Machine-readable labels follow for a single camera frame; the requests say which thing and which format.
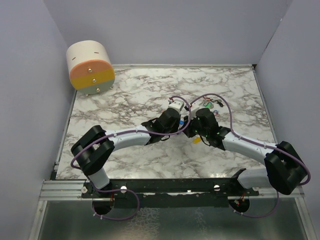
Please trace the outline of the green framed key tag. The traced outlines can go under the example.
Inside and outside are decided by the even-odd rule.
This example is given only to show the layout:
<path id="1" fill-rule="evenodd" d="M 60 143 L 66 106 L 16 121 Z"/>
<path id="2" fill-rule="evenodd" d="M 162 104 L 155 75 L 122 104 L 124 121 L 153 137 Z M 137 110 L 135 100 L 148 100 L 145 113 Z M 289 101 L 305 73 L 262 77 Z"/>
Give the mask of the green framed key tag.
<path id="1" fill-rule="evenodd" d="M 213 109 L 214 108 L 214 104 L 212 102 L 208 102 L 205 106 L 208 109 Z"/>

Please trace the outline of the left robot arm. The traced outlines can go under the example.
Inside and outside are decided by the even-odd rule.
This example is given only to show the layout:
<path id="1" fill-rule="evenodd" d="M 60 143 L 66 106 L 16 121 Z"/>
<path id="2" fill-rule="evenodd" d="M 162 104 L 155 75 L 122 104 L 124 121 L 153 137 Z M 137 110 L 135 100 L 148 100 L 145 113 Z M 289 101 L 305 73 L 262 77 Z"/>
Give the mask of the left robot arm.
<path id="1" fill-rule="evenodd" d="M 132 146 L 157 143 L 164 136 L 178 131 L 180 119 L 181 111 L 169 107 L 160 117 L 124 131 L 106 131 L 100 125 L 95 125 L 71 147 L 70 151 L 76 158 L 80 170 L 93 183 L 94 193 L 103 198 L 111 190 L 110 179 L 104 170 L 111 153 Z"/>

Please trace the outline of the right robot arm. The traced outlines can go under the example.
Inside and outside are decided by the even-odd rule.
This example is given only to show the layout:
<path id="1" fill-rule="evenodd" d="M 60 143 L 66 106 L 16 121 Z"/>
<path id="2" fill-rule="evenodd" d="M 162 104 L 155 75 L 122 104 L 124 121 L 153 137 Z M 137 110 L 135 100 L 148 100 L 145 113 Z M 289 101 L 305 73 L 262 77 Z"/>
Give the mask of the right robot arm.
<path id="1" fill-rule="evenodd" d="M 307 176 L 301 158 L 290 143 L 263 143 L 242 137 L 230 128 L 220 126 L 208 108 L 192 109 L 191 116 L 184 118 L 183 126 L 184 134 L 189 138 L 199 135 L 211 147 L 235 152 L 262 164 L 260 169 L 241 170 L 237 179 L 230 182 L 229 189 L 236 196 L 247 189 L 268 187 L 290 195 Z"/>

